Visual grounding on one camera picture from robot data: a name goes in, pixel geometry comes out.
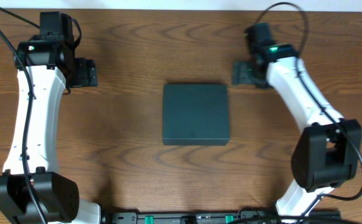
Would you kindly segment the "black gift box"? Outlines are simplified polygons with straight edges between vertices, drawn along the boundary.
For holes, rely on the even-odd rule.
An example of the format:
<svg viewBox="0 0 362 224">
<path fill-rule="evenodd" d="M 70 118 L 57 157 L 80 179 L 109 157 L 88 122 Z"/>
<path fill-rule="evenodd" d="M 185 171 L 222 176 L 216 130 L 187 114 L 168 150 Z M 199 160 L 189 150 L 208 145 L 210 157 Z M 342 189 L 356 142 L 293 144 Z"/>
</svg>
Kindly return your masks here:
<svg viewBox="0 0 362 224">
<path fill-rule="evenodd" d="M 166 146 L 225 146 L 230 141 L 227 86 L 166 84 L 162 142 Z"/>
</svg>

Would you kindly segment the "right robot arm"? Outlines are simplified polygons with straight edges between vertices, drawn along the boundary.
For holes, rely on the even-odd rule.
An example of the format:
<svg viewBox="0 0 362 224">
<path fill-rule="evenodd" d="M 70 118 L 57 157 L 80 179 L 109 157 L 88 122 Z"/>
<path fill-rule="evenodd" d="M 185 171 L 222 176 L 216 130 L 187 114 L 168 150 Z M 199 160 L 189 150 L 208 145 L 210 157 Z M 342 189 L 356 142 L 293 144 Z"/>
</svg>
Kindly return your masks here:
<svg viewBox="0 0 362 224">
<path fill-rule="evenodd" d="M 233 84 L 273 88 L 281 96 L 300 130 L 291 159 L 294 179 L 275 203 L 276 212 L 307 217 L 324 197 L 355 177 L 361 162 L 362 130 L 347 120 L 320 92 L 292 44 L 278 44 L 269 24 L 245 30 L 250 61 L 235 62 Z"/>
</svg>

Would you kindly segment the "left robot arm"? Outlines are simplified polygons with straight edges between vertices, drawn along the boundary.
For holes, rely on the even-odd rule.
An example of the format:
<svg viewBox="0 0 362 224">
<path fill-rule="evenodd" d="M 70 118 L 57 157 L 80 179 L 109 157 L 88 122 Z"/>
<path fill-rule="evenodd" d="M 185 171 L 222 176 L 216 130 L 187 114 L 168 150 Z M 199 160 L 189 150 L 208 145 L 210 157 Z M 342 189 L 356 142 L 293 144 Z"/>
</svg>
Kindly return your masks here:
<svg viewBox="0 0 362 224">
<path fill-rule="evenodd" d="M 60 175 L 60 102 L 72 88 L 98 84 L 93 60 L 75 57 L 78 22 L 42 12 L 39 34 L 12 48 L 19 83 L 14 137 L 0 174 L 0 211 L 11 223 L 101 223 L 101 207 L 82 200 L 77 184 Z"/>
</svg>

